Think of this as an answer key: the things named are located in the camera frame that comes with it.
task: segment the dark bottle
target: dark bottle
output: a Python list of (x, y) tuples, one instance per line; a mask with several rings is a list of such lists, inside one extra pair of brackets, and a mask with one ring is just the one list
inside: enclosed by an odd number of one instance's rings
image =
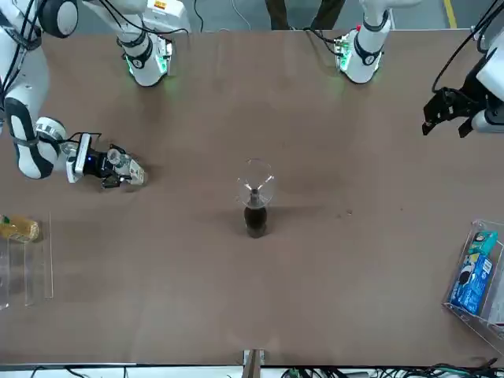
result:
[(252, 238), (260, 238), (266, 232), (266, 221), (268, 219), (268, 212), (261, 204), (259, 198), (259, 191), (252, 189), (250, 191), (249, 206), (243, 211), (245, 217), (246, 232)]

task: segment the green led light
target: green led light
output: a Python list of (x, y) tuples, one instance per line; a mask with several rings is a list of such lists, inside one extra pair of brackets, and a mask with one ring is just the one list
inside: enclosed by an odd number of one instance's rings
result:
[(128, 63), (129, 73), (131, 73), (133, 75), (132, 64), (129, 62), (129, 59), (127, 57), (126, 57), (126, 63)]
[(166, 59), (163, 57), (157, 57), (156, 62), (161, 73), (167, 73), (168, 65), (166, 64)]
[(346, 54), (341, 57), (341, 70), (346, 71), (348, 69), (348, 63), (350, 62), (350, 58), (352, 57), (352, 51), (348, 50)]

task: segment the clear acrylic box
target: clear acrylic box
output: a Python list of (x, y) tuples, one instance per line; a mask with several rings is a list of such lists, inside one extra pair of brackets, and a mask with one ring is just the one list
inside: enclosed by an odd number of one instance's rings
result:
[[(487, 256), (491, 260), (493, 267), (490, 279), (487, 282), (486, 291), (481, 299), (479, 312), (477, 315), (474, 315), (466, 309), (450, 303), (450, 296), (475, 234), (484, 230), (497, 231), (498, 241)], [(502, 242), (504, 242), (504, 224), (488, 220), (475, 220), (472, 222), (470, 232), (462, 248), (461, 256), (458, 259), (453, 279), (450, 281), (451, 284), (444, 297), (443, 305), (500, 354), (504, 355), (504, 280), (502, 279), (502, 270), (504, 269), (502, 252), (504, 251), (504, 244)]]
[(28, 218), (39, 223), (36, 241), (0, 239), (0, 310), (13, 303), (31, 306), (54, 296), (50, 213)]

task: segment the product label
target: product label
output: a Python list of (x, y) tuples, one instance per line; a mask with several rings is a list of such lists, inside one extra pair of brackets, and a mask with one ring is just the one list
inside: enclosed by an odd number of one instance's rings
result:
[(9, 239), (12, 239), (12, 240), (16, 240), (17, 242), (21, 242), (21, 243), (27, 243), (30, 241), (30, 238), (27, 238), (26, 236), (22, 235), (22, 234), (18, 234), (18, 233), (13, 233)]
[(132, 176), (132, 181), (139, 181), (140, 183), (143, 183), (143, 169), (134, 160), (132, 160), (129, 165), (129, 173)]
[(486, 272), (486, 274), (490, 274), (490, 269), (491, 269), (491, 263), (489, 260), (485, 260), (483, 263), (483, 271)]
[(166, 9), (166, 3), (159, 2), (158, 0), (156, 0), (156, 2), (154, 2), (154, 6), (159, 9)]

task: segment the person's leg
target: person's leg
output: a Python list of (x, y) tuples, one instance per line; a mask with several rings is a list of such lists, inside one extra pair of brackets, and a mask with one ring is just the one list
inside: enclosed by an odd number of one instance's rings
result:
[(266, 0), (266, 8), (268, 8), (269, 18), (271, 18), (272, 30), (289, 29), (285, 0)]
[(311, 28), (315, 30), (332, 30), (345, 0), (322, 0), (321, 7), (313, 19)]

